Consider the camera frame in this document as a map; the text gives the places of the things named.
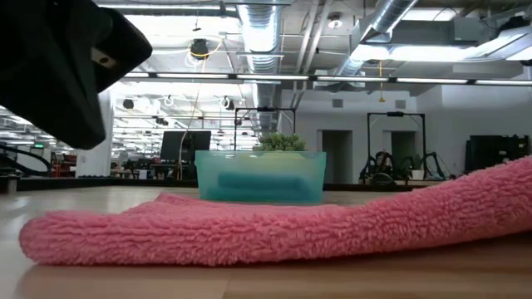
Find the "teal plastic container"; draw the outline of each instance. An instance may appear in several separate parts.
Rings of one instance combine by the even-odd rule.
[[[196,151],[199,196],[227,202],[319,204],[326,154]]]

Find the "metal frame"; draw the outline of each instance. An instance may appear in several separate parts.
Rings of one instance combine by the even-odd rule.
[[[275,111],[292,111],[293,113],[293,133],[296,132],[296,110],[293,108],[268,108],[268,107],[258,107],[258,108],[234,108],[234,151],[236,151],[236,131],[238,129],[239,121],[239,111],[257,111],[257,112],[275,112]]]
[[[499,80],[475,78],[435,78],[435,77],[382,77],[382,76],[316,76],[294,74],[234,74],[234,73],[192,73],[192,72],[132,72],[121,81],[157,81],[183,83],[269,83],[297,82],[364,82],[387,84],[458,85],[458,86],[532,86],[532,80]]]
[[[372,115],[384,115],[386,117],[404,117],[404,116],[420,116],[421,117],[421,127],[422,127],[422,136],[423,136],[423,157],[426,156],[426,127],[425,127],[425,113],[404,113],[404,112],[368,112],[367,113],[367,158],[369,159],[372,156],[372,135],[371,135],[371,126],[370,120]],[[423,170],[425,170],[425,175],[427,173],[427,165],[423,164]]]

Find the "hanging cable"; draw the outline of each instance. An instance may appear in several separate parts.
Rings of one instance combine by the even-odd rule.
[[[207,65],[207,60],[203,60],[203,66],[201,67],[201,72],[205,72],[205,66]],[[185,133],[183,134],[183,137],[181,137],[181,143],[180,143],[180,157],[178,161],[178,167],[180,170],[180,179],[183,179],[183,161],[181,159],[182,153],[183,153],[183,141],[185,141],[186,135],[189,133],[190,125],[192,124],[192,120],[194,120],[194,113],[196,111],[196,108],[198,106],[198,99],[200,98],[200,90],[201,90],[201,83],[198,85],[198,92],[196,93],[196,100],[194,102],[194,107],[192,108],[192,113],[190,114],[190,120],[189,124],[186,126]]]
[[[379,76],[382,77],[382,61],[379,61]],[[386,100],[384,100],[384,96],[382,96],[383,92],[382,90],[384,89],[384,83],[381,82],[381,98],[379,99],[379,101],[381,103],[384,103]]]
[[[290,132],[292,132],[292,134],[296,134],[296,132],[293,131],[293,120],[290,119],[284,111],[281,111],[281,115],[283,115],[284,118],[288,120],[288,124],[290,125]]]

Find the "potted plant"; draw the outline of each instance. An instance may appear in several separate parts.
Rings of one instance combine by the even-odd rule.
[[[259,146],[255,146],[255,151],[304,151],[305,141],[301,140],[298,135],[283,135],[272,133],[268,136],[259,138]]]

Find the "microfiber towel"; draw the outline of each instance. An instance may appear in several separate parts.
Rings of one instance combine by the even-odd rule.
[[[230,265],[468,242],[532,229],[532,159],[359,206],[211,203],[161,194],[124,213],[56,211],[20,232],[54,265]]]

